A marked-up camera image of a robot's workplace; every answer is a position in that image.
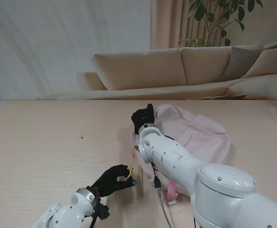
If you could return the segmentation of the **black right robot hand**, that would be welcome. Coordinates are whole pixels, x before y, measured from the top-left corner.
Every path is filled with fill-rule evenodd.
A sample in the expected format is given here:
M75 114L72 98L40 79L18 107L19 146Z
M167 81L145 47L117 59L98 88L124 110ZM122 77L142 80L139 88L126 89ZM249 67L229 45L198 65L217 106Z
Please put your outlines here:
M145 124L153 124L155 121L154 107L148 104L145 109L139 109L132 114L131 120L134 124L134 133L139 134L139 129Z

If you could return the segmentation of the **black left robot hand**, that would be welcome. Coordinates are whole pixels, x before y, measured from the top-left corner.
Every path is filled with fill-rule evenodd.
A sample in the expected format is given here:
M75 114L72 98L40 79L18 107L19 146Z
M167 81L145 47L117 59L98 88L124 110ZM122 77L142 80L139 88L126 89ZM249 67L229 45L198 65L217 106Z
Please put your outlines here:
M120 164L106 170L100 178L91 186L93 191L98 192L100 198L107 197L112 193L137 185L137 181L130 176L128 166Z

